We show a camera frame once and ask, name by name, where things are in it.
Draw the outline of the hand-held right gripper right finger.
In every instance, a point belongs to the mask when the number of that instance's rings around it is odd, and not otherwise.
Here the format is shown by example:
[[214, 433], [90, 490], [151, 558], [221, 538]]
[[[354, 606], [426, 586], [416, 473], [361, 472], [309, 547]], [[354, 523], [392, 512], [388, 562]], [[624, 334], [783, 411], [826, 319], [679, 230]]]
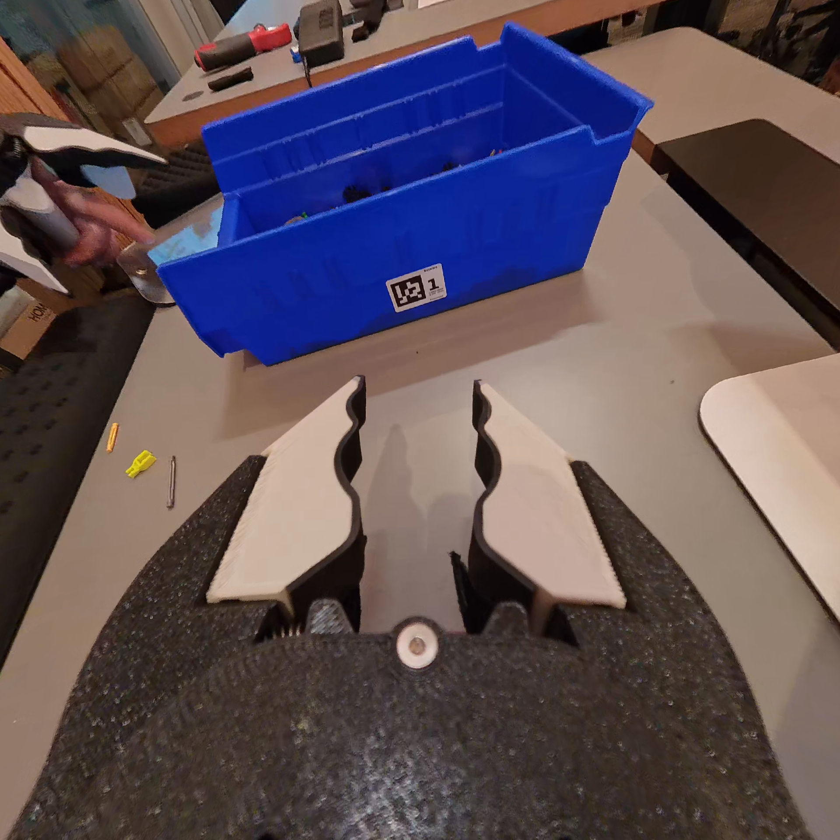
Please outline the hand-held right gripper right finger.
[[486, 381], [472, 386], [474, 467], [482, 485], [471, 525], [471, 632], [517, 603], [537, 636], [570, 636], [572, 607], [627, 608], [573, 461]]

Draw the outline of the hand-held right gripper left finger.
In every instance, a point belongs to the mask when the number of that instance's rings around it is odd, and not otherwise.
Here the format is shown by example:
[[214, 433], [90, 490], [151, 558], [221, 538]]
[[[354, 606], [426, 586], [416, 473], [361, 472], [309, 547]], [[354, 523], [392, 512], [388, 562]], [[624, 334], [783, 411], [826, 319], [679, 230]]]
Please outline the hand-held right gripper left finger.
[[356, 375], [262, 453], [208, 603], [274, 602], [305, 617], [332, 598], [359, 615], [366, 537], [352, 481], [365, 417], [366, 382]]

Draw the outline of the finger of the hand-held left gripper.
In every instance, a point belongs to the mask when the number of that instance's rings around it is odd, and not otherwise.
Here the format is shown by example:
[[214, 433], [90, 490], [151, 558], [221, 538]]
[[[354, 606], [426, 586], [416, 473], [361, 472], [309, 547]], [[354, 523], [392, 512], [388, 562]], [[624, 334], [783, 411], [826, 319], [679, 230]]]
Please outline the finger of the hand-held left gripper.
[[29, 125], [20, 138], [48, 165], [167, 165], [158, 154], [89, 129]]
[[6, 229], [1, 230], [1, 264], [7, 271], [26, 277], [57, 293], [69, 293], [37, 255], [30, 254], [25, 242]]

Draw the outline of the blue plastic storage bin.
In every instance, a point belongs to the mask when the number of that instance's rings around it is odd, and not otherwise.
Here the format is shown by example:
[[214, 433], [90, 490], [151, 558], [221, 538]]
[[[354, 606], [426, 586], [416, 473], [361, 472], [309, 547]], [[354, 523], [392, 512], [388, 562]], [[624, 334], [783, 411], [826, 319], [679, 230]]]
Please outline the blue plastic storage bin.
[[[209, 123], [217, 246], [159, 268], [217, 355], [273, 365], [580, 270], [653, 107], [513, 23]], [[264, 229], [253, 187], [408, 142], [510, 144], [469, 202], [410, 217], [359, 204]]]

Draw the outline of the pile of colourful construction pieces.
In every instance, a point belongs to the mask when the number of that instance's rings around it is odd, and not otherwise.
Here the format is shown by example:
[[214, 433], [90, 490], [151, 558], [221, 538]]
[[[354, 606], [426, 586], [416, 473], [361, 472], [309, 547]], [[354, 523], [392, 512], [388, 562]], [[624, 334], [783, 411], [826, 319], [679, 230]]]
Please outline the pile of colourful construction pieces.
[[494, 182], [496, 159], [511, 150], [491, 140], [469, 147], [395, 143], [347, 155], [253, 187], [248, 195], [253, 223], [264, 229], [359, 204], [391, 207], [410, 217], [469, 202], [481, 192], [475, 181]]

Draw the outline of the person's left hand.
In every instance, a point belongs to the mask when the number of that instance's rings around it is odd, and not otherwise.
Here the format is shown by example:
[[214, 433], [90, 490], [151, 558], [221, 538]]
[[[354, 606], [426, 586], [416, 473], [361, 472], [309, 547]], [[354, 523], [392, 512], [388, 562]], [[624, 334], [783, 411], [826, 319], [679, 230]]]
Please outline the person's left hand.
[[31, 173], [77, 231], [73, 248], [51, 239], [52, 252], [70, 266], [110, 266], [121, 254], [122, 238], [142, 245], [154, 242], [154, 231], [105, 194], [61, 181], [39, 160]]

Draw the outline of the printed cardboard box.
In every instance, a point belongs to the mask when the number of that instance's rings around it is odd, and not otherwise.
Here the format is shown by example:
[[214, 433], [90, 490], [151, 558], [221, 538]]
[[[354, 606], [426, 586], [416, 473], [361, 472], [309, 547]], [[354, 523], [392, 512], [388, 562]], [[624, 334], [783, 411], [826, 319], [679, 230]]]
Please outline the printed cardboard box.
[[1, 297], [2, 354], [26, 359], [56, 318], [76, 303], [29, 278], [20, 279]]

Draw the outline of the stacked cardboard boxes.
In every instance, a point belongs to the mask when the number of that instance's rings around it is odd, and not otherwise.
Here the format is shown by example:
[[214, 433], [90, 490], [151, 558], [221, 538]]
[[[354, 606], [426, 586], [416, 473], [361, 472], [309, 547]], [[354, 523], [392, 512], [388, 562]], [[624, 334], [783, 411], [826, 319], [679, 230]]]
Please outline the stacked cardboard boxes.
[[57, 58], [112, 133], [142, 140], [144, 121], [164, 93], [122, 32], [112, 25], [90, 28], [64, 39]]

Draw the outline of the wooden slatted panel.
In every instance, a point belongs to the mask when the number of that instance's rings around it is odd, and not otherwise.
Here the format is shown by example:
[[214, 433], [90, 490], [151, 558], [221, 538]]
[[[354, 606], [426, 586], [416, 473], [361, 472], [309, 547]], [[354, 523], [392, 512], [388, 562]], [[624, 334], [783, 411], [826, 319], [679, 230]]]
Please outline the wooden slatted panel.
[[31, 113], [68, 122], [67, 115], [1, 37], [1, 114]]

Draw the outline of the black ribbed foam cushion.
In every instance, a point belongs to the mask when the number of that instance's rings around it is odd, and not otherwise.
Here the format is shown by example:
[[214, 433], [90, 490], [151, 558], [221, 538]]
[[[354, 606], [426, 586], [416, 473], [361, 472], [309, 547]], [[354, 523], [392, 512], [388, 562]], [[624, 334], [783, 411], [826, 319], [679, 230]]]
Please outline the black ribbed foam cushion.
[[219, 193], [205, 143], [197, 140], [172, 151], [164, 169], [143, 173], [132, 205], [157, 229]]

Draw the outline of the tablet in clear case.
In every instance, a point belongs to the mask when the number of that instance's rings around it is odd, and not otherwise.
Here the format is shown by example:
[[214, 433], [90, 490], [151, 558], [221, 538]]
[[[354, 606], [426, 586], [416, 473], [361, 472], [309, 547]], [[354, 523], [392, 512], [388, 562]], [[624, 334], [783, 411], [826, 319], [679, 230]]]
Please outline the tablet in clear case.
[[144, 300], [157, 308], [175, 305], [159, 276], [159, 268], [215, 248], [223, 210], [224, 197], [218, 193], [160, 227], [152, 245], [134, 243], [122, 251], [117, 265]]

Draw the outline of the black perforated mat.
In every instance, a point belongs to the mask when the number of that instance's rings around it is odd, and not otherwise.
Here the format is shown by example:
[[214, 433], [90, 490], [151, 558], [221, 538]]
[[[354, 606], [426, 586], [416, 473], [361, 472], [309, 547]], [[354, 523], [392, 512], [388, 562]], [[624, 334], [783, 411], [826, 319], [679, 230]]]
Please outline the black perforated mat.
[[2, 665], [153, 314], [141, 297], [70, 310], [2, 378]]

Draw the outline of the red and black tool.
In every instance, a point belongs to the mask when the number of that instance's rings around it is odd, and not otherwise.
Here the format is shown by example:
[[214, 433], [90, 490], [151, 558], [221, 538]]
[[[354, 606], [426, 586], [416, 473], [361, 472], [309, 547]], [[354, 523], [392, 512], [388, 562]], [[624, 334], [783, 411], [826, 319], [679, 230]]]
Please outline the red and black tool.
[[275, 27], [258, 24], [243, 34], [202, 45], [195, 50], [194, 61], [204, 72], [212, 72], [288, 46], [291, 41], [292, 32], [288, 24]]

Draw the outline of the wood edged table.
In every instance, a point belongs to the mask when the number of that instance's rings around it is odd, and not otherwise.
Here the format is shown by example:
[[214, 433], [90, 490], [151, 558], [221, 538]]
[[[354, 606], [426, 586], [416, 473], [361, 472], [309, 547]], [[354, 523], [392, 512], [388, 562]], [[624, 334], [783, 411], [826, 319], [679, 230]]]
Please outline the wood edged table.
[[[368, 39], [355, 44], [346, 35], [344, 58], [311, 70], [311, 81], [315, 85], [336, 81], [464, 36], [485, 46], [498, 41], [508, 22], [551, 36], [651, 5], [654, 2], [451, 1], [418, 8], [417, 2], [405, 2], [402, 8], [387, 12]], [[190, 66], [146, 118], [145, 128], [160, 145], [189, 143], [198, 138], [206, 123], [308, 88], [304, 70], [294, 62], [288, 47], [257, 56], [244, 67], [254, 72], [252, 81], [212, 92], [207, 88], [208, 77]], [[200, 98], [182, 101], [187, 93], [198, 90], [204, 90]]]

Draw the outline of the white book stand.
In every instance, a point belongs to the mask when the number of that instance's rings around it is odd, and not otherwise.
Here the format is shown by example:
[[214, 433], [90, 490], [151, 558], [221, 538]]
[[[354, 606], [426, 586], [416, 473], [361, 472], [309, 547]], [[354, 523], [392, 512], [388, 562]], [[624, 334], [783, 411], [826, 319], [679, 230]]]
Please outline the white book stand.
[[699, 420], [838, 620], [838, 353], [720, 381], [702, 397]]

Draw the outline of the black power adapter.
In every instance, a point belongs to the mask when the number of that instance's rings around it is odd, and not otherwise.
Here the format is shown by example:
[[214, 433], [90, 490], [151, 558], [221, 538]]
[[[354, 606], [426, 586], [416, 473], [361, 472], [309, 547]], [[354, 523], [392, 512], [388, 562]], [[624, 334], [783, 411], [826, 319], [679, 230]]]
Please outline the black power adapter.
[[340, 1], [303, 5], [298, 18], [298, 52], [312, 70], [344, 58], [343, 11]]

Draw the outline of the dark brown seat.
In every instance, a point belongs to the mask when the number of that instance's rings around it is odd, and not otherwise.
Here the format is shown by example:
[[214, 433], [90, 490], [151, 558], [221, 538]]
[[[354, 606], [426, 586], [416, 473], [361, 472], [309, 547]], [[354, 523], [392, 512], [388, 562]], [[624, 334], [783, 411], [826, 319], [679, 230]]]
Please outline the dark brown seat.
[[751, 119], [661, 143], [650, 164], [838, 350], [838, 163]]

